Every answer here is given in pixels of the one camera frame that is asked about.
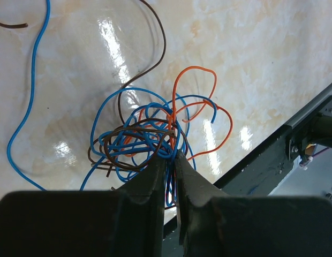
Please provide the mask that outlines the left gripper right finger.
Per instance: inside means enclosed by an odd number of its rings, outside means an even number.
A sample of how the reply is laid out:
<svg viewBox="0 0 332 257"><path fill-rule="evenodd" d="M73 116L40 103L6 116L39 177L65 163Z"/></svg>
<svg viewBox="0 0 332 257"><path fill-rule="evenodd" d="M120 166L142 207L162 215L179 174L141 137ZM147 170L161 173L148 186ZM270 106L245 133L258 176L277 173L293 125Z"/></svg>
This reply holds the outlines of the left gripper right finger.
<svg viewBox="0 0 332 257"><path fill-rule="evenodd" d="M332 203L312 196L233 196L175 158L185 256L332 256Z"/></svg>

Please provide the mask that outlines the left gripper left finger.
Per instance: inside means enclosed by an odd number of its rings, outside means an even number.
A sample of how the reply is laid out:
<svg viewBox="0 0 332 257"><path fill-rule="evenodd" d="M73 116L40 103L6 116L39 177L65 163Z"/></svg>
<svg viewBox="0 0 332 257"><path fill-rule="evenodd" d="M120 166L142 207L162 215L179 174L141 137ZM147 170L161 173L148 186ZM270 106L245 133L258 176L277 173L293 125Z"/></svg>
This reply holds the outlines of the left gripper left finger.
<svg viewBox="0 0 332 257"><path fill-rule="evenodd" d="M0 201L0 256L160 256L166 162L113 191L16 191Z"/></svg>

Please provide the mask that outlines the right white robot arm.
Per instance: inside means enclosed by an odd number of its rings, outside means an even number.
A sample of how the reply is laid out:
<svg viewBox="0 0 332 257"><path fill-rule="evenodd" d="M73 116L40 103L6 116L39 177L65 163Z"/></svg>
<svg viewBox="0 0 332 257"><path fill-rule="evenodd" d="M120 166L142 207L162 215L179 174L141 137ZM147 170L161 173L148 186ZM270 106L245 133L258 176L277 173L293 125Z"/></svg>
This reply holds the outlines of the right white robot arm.
<svg viewBox="0 0 332 257"><path fill-rule="evenodd" d="M295 126L286 138L286 155L292 161L305 154L306 147L316 143L332 148L332 95L323 100L317 107Z"/></svg>

